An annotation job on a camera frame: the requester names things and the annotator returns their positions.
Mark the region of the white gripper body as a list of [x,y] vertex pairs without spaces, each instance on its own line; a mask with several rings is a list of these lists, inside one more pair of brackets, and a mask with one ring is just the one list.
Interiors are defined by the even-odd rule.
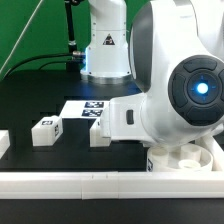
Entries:
[[100,117],[100,134],[111,141],[136,140],[149,142],[141,120],[143,93],[112,98]]

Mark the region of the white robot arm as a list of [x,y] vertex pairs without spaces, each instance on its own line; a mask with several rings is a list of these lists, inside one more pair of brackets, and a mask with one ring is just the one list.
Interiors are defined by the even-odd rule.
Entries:
[[224,0],[150,0],[126,26],[122,0],[89,0],[83,79],[139,93],[110,100],[90,129],[113,141],[183,145],[224,128]]

